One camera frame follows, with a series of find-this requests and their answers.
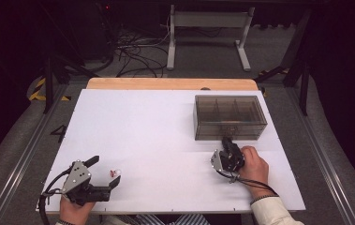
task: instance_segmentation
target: clear plastic box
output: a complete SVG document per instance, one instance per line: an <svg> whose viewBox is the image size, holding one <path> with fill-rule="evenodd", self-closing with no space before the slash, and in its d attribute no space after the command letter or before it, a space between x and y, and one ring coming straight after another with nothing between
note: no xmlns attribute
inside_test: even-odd
<svg viewBox="0 0 355 225"><path fill-rule="evenodd" d="M257 96L195 96L195 140L257 140L266 126Z"/></svg>

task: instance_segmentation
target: white table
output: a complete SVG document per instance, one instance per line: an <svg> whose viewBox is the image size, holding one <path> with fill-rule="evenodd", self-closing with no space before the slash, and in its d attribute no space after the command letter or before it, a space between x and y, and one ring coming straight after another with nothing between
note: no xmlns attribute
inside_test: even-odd
<svg viewBox="0 0 355 225"><path fill-rule="evenodd" d="M244 213L252 200L240 183L215 172L210 157L220 141L195 141L195 95L256 95L268 126L253 145L270 165L269 184L288 210L305 206L273 121L260 91L82 90L67 134L45 187L76 159L95 155L91 184L106 186L111 169L120 169L120 185L98 214ZM53 187L60 188L65 179ZM48 213L58 213L53 196Z"/></svg>

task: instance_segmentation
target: white sleeve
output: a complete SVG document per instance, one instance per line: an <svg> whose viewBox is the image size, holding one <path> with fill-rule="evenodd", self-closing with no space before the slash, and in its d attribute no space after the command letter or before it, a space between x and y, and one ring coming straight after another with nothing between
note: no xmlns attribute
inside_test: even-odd
<svg viewBox="0 0 355 225"><path fill-rule="evenodd" d="M259 225L303 225L291 217L279 197L258 200L251 205Z"/></svg>

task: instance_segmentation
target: person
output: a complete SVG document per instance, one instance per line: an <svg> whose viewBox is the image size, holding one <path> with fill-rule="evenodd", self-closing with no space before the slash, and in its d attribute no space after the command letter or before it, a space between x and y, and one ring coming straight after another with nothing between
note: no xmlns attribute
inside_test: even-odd
<svg viewBox="0 0 355 225"><path fill-rule="evenodd" d="M260 181L268 185L268 163L259 156L253 146L244 146L241 149L244 154L244 166L239 170L240 177L245 179ZM279 196L268 189L246 186L253 201L250 206L259 225L283 224L283 225L302 225L291 217Z"/></svg>
<svg viewBox="0 0 355 225"><path fill-rule="evenodd" d="M244 166L239 170L240 177L259 181L268 185L268 163L259 156L253 146L244 146L241 149L244 155ZM250 203L259 225L303 225L290 215L282 200L268 189L246 186L253 201ZM94 202L87 202L84 206L69 202L62 197L60 201L60 219L56 225L84 225Z"/></svg>

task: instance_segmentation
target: human hand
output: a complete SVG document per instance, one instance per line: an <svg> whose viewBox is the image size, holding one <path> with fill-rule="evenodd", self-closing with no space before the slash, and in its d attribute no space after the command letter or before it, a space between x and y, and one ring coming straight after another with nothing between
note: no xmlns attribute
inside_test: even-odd
<svg viewBox="0 0 355 225"><path fill-rule="evenodd" d="M241 149L242 154L244 154L244 166L239 170L240 177L244 179L259 181L265 185L268 185L268 163L259 156L257 150L253 146L244 146ZM252 194L253 198L264 195L272 195L273 193L264 188L251 187L246 185Z"/></svg>
<svg viewBox="0 0 355 225"><path fill-rule="evenodd" d="M84 206L80 206L61 196L60 219L75 225L84 225L95 204L95 202L87 202Z"/></svg>

